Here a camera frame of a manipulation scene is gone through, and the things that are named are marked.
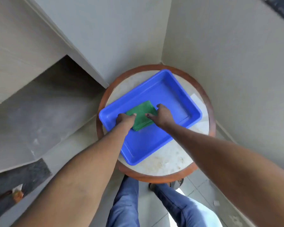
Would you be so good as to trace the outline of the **person's right forearm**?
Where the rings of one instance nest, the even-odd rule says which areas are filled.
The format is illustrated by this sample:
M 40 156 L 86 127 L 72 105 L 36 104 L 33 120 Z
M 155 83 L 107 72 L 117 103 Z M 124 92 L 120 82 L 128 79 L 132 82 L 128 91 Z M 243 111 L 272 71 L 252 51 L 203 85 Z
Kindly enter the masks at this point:
M 284 227 L 284 170 L 232 142 L 193 132 L 174 122 L 170 134 L 201 171 L 257 227 Z

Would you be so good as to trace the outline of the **person's right hand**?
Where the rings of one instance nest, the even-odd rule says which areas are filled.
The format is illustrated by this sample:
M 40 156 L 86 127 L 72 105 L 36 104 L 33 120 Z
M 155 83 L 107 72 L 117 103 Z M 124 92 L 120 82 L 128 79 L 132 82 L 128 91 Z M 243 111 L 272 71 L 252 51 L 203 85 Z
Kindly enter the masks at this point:
M 168 130 L 176 124 L 168 108 L 166 112 L 157 112 L 157 115 L 145 113 L 145 116 L 152 120 L 156 126 L 164 131 Z

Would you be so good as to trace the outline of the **person's left forearm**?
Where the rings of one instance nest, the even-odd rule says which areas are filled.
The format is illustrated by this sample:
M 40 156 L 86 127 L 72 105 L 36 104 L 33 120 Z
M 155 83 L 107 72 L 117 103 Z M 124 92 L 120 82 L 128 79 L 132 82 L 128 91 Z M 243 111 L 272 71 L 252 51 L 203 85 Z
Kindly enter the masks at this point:
M 67 162 L 11 227 L 88 227 L 133 126 L 132 119 L 118 122 Z

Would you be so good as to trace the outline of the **round wood-rimmed table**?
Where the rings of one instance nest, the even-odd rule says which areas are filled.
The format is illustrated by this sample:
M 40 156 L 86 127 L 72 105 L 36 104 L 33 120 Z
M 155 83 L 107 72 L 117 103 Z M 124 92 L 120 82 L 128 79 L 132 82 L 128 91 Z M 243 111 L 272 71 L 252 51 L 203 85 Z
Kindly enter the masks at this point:
M 190 130 L 216 137 L 216 119 L 213 106 L 203 87 L 186 72 L 163 64 L 142 65 L 116 77 L 102 96 L 98 113 L 106 105 L 162 69 L 170 70 L 182 87 L 188 93 L 195 94 L 206 106 L 208 116 L 203 116 L 202 120 L 193 125 Z M 115 169 L 142 182 L 167 183 L 185 178 L 198 168 L 191 159 L 186 159 L 185 154 L 186 152 L 178 143 L 171 141 L 135 166 L 128 165 L 120 154 Z

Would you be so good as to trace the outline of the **black sandal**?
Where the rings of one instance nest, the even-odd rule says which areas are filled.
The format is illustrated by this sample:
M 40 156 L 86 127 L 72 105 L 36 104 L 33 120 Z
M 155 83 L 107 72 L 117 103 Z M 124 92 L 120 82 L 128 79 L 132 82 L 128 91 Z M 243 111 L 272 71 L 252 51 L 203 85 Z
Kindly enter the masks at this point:
M 168 187 L 171 187 L 173 190 L 177 190 L 178 188 L 180 188 L 182 186 L 184 182 L 184 178 L 173 181 L 173 182 L 168 182 L 168 183 L 149 183 L 148 184 L 148 188 L 150 191 L 153 191 L 155 186 L 161 186 L 161 185 L 166 185 Z

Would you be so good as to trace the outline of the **dark granite stair step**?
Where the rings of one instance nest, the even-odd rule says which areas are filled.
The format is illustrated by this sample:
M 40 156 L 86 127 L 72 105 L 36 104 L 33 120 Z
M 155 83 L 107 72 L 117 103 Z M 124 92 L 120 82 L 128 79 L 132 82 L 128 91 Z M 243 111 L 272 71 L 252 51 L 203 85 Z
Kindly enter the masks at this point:
M 23 184 L 24 197 L 34 191 L 46 179 L 52 176 L 43 159 L 12 170 L 0 173 L 0 217 L 16 205 L 12 198 L 12 189 Z

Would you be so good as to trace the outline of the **person's left hand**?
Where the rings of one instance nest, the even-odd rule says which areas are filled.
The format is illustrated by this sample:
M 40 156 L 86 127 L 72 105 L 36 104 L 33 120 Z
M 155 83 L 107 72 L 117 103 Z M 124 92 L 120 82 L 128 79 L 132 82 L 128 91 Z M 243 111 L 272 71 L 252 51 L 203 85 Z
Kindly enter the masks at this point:
M 125 125 L 125 126 L 129 127 L 129 129 L 131 129 L 133 127 L 135 121 L 130 121 L 126 117 L 127 116 L 124 113 L 118 114 L 118 117 L 116 119 L 116 126 L 121 124 L 121 125 Z

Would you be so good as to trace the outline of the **blue plastic tray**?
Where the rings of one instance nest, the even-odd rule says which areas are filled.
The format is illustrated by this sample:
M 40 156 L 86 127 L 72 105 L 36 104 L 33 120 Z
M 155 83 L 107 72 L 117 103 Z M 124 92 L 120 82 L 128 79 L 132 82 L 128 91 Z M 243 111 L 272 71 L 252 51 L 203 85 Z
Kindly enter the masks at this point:
M 154 107 L 163 104 L 170 110 L 174 121 L 185 128 L 190 128 L 202 118 L 200 108 L 174 75 L 165 69 L 103 108 L 99 112 L 99 119 L 106 131 L 110 131 L 115 126 L 119 114 L 126 113 L 145 102 L 150 102 Z M 153 124 L 139 131 L 131 129 L 125 138 L 121 154 L 127 164 L 134 166 L 172 139 L 169 134 Z

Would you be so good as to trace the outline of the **orange and white object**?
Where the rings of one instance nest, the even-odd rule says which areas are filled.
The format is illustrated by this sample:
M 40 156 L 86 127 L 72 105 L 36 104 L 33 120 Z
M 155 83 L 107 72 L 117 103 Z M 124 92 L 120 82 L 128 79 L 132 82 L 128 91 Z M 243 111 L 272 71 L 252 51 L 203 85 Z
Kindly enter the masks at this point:
M 23 184 L 20 184 L 12 189 L 12 198 L 16 204 L 19 203 L 24 196 L 22 187 L 23 187 Z

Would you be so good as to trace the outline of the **green cloth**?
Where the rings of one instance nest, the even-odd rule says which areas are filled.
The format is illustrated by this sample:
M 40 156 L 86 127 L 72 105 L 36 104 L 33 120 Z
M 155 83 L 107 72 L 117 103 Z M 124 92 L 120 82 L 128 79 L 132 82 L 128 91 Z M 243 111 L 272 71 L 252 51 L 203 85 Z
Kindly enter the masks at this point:
M 132 126 L 132 129 L 136 132 L 154 123 L 145 114 L 152 114 L 156 116 L 157 109 L 148 100 L 128 110 L 125 114 L 128 116 L 136 114 L 135 122 Z

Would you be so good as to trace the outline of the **blue jeans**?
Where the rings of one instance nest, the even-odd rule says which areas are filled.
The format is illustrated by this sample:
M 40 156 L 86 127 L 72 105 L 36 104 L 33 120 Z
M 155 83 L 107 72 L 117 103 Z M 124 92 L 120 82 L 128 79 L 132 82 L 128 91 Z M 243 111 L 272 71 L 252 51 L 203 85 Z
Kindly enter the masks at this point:
M 223 227 L 218 216 L 203 204 L 176 191 L 184 179 L 171 183 L 149 183 L 148 188 L 162 202 L 177 227 Z M 106 227 L 140 227 L 139 181 L 124 176 L 110 209 Z

